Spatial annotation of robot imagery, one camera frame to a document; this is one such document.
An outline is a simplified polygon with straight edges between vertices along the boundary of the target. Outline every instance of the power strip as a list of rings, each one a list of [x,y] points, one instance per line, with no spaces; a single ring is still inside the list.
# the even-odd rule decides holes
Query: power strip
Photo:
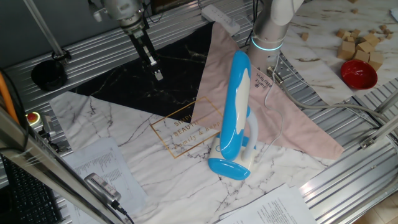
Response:
[[[202,16],[210,22],[218,22],[229,32],[232,36],[239,32],[241,26],[235,22],[232,24],[232,19],[225,13],[221,12],[214,5],[208,5],[201,10]]]

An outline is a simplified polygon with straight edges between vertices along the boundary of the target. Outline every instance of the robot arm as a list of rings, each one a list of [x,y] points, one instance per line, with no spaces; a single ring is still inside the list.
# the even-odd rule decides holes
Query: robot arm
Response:
[[[303,0],[266,0],[253,26],[248,56],[252,65],[263,73],[276,64],[289,22]]]
[[[98,8],[91,0],[89,8],[93,17],[101,22],[100,12],[106,12],[110,18],[119,22],[120,28],[130,37],[144,68],[155,75],[157,80],[163,79],[160,71],[159,59],[155,48],[146,32],[148,26],[144,20],[144,8],[140,0],[101,0],[102,8]]]

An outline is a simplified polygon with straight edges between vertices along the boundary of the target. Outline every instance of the black round object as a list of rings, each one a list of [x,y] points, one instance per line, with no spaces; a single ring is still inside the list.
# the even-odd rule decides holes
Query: black round object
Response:
[[[54,60],[40,62],[33,68],[31,77],[33,82],[45,91],[58,90],[68,79],[63,65]]]

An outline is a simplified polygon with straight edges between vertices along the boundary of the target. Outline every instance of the red bowl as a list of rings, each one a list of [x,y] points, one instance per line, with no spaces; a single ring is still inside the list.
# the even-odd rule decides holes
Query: red bowl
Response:
[[[377,83],[377,73],[370,64],[361,60],[350,60],[341,66],[341,77],[350,87],[368,90]]]

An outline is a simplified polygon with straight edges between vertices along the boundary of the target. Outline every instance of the black keyboard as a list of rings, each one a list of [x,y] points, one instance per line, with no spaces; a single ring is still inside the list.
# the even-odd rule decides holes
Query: black keyboard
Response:
[[[20,223],[58,223],[61,213],[52,190],[4,156],[2,161]]]

